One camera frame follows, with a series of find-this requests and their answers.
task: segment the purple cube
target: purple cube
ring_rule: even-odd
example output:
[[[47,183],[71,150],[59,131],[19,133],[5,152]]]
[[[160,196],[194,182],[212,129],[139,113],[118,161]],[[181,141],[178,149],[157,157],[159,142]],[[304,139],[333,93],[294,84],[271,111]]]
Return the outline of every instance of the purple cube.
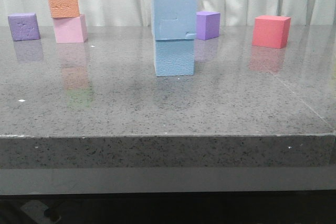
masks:
[[[196,39],[207,40],[219,36],[220,13],[197,12]]]
[[[36,13],[14,13],[8,16],[13,41],[40,39]]]

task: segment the foam block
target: foam block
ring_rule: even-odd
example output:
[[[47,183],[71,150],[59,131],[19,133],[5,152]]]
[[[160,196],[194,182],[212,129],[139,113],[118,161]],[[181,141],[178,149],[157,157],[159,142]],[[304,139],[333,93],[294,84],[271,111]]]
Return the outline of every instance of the foam block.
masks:
[[[194,40],[155,40],[156,76],[187,76],[194,74]]]
[[[197,12],[196,38],[207,40],[219,36],[220,13]]]
[[[78,0],[48,0],[52,18],[79,16]]]
[[[75,18],[54,18],[53,21],[57,43],[80,43],[88,39],[84,14]]]
[[[8,16],[13,41],[40,39],[36,13],[14,13]]]
[[[197,0],[152,0],[156,40],[195,39]]]
[[[287,44],[290,17],[259,16],[255,18],[253,46],[282,48]]]

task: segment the orange cube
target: orange cube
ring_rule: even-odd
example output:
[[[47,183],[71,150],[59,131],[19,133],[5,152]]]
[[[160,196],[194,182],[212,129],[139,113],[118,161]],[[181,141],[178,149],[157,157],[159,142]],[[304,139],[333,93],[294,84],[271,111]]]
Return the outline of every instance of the orange cube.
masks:
[[[79,17],[78,0],[48,0],[52,18]]]

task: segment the blue cube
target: blue cube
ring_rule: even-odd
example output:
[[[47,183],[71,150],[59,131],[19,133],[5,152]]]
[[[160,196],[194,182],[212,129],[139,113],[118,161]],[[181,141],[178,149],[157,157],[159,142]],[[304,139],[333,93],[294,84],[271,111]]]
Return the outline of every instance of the blue cube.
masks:
[[[156,40],[195,39],[197,0],[152,0]]]
[[[188,76],[194,74],[194,40],[155,40],[156,76]]]

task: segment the red cube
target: red cube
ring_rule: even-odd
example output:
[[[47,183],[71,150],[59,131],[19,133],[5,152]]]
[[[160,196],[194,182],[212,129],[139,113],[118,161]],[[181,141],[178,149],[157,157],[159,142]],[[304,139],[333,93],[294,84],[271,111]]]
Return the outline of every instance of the red cube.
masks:
[[[262,15],[255,18],[253,46],[283,48],[287,44],[290,17]]]

